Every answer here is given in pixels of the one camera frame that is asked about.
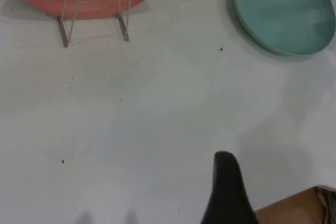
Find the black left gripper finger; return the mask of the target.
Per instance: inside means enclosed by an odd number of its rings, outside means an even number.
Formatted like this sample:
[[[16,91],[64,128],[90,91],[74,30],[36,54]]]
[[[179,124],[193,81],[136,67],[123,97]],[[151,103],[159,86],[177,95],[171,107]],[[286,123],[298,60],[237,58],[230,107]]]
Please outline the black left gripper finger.
[[[202,223],[258,223],[238,161],[230,152],[214,155],[212,192]]]

